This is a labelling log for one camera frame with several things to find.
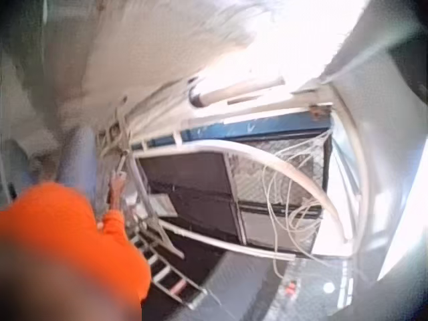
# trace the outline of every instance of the metal rod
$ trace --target metal rod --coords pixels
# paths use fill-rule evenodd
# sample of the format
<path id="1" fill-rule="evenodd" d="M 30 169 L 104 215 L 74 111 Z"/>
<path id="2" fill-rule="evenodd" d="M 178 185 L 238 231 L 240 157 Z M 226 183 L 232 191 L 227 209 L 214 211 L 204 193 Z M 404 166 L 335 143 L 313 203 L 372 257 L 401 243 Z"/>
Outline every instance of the metal rod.
<path id="1" fill-rule="evenodd" d="M 196 85 L 196 87 L 194 87 L 189 93 L 189 100 L 193 106 L 202 108 L 228 98 L 249 94 L 258 90 L 281 86 L 284 84 L 284 79 L 279 76 L 269 80 L 253 78 L 244 80 L 243 82 L 238 82 L 228 87 L 205 92 L 197 92 Z"/>
<path id="2" fill-rule="evenodd" d="M 174 224 L 162 221 L 161 219 L 159 220 L 159 223 L 162 225 L 162 227 L 164 227 L 165 229 L 173 233 L 176 233 L 177 235 L 188 237 L 189 239 L 194 239 L 195 241 L 200 241 L 202 243 L 209 244 L 212 246 L 220 247 L 221 249 L 226 249 L 229 251 L 234 251 L 237 253 L 242 253 L 242 254 L 247 254 L 247 255 L 252 255 L 257 257 L 266 257 L 270 259 L 276 258 L 282 261 L 294 261 L 294 259 L 296 258 L 296 255 L 294 254 L 275 253 L 274 251 L 268 251 L 266 249 L 258 249 L 255 247 L 233 244 L 233 243 L 221 241 L 219 239 L 214 239 L 212 237 L 207 237 L 192 231 L 188 231 Z"/>

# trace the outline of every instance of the ladder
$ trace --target ladder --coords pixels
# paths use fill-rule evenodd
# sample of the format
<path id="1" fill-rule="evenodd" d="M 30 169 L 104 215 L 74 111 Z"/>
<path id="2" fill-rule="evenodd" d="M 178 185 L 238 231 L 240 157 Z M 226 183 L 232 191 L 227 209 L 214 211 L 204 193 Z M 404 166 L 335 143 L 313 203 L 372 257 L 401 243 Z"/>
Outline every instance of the ladder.
<path id="1" fill-rule="evenodd" d="M 190 280 L 156 251 L 157 241 L 149 243 L 140 231 L 136 231 L 130 242 L 147 259 L 152 272 L 152 283 L 166 295 L 191 310 L 195 310 L 208 295 L 205 288 Z"/>

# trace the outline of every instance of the dark panel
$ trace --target dark panel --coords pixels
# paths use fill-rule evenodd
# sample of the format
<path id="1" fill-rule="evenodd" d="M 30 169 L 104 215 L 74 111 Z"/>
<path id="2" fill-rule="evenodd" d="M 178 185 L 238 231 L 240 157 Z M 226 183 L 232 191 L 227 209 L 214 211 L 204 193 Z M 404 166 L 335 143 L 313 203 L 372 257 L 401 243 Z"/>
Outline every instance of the dark panel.
<path id="1" fill-rule="evenodd" d="M 223 155 L 212 152 L 140 159 L 150 182 L 231 194 Z"/>
<path id="2" fill-rule="evenodd" d="M 179 217 L 194 231 L 226 234 L 238 242 L 237 205 L 222 154 L 204 152 L 141 159 L 151 193 L 169 195 Z"/>

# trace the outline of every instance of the white bar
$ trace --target white bar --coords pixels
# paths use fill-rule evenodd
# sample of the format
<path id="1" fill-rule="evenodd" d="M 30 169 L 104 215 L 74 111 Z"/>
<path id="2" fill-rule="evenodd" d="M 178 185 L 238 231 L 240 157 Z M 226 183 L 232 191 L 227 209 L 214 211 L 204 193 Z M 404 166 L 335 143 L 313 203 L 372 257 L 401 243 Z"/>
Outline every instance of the white bar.
<path id="1" fill-rule="evenodd" d="M 153 283 L 158 283 L 162 281 L 163 278 L 167 276 L 169 272 L 171 272 L 171 266 L 167 265 L 162 269 L 162 271 L 160 271 L 157 275 L 153 277 Z"/>
<path id="2" fill-rule="evenodd" d="M 177 235 L 181 235 L 184 237 L 188 237 L 189 239 L 194 239 L 195 241 L 200 241 L 205 244 L 209 244 L 212 246 L 220 247 L 221 249 L 227 249 L 229 251 L 234 251 L 237 253 L 257 256 L 257 257 L 266 257 L 266 258 L 276 258 L 281 261 L 294 261 L 296 255 L 288 254 L 288 253 L 275 253 L 274 251 L 268 251 L 265 249 L 257 249 L 255 247 L 242 246 L 238 244 L 233 244 L 225 241 L 221 241 L 219 239 L 214 239 L 212 237 L 207 237 L 192 231 L 188 231 L 171 223 L 159 220 L 159 224 L 173 233 Z"/>
<path id="3" fill-rule="evenodd" d="M 149 265 L 154 264 L 156 261 L 158 260 L 158 255 L 157 254 L 153 254 L 150 259 L 148 259 L 147 263 Z"/>
<path id="4" fill-rule="evenodd" d="M 147 151 L 135 151 L 133 155 L 135 158 L 150 158 L 156 156 L 191 154 L 194 152 L 221 152 L 242 156 L 289 177 L 321 203 L 323 208 L 335 220 L 343 240 L 346 239 L 343 224 L 340 221 L 336 207 L 322 188 L 292 164 L 264 150 L 226 140 L 197 140 L 195 142 L 186 142 L 182 145 L 157 147 Z"/>
<path id="5" fill-rule="evenodd" d="M 136 234 L 132 239 L 129 240 L 129 242 L 135 244 L 139 239 L 140 237 L 138 236 L 138 234 Z"/>

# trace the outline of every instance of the bright light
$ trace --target bright light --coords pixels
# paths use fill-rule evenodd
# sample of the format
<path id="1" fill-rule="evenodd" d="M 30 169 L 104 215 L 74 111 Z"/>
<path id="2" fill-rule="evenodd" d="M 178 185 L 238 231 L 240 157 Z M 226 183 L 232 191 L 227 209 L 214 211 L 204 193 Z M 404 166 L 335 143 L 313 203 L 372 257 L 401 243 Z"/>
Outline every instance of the bright light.
<path id="1" fill-rule="evenodd" d="M 327 282 L 324 284 L 324 287 L 322 289 L 327 294 L 331 294 L 335 291 L 336 287 L 334 286 L 334 284 L 332 282 Z"/>
<path id="2" fill-rule="evenodd" d="M 383 278 L 395 264 L 420 241 L 423 230 L 427 226 L 428 206 L 425 200 L 428 191 L 428 141 L 425 142 L 421 162 L 413 182 L 412 189 L 407 198 L 407 204 L 403 211 L 399 226 L 387 257 L 379 274 L 378 281 Z"/>

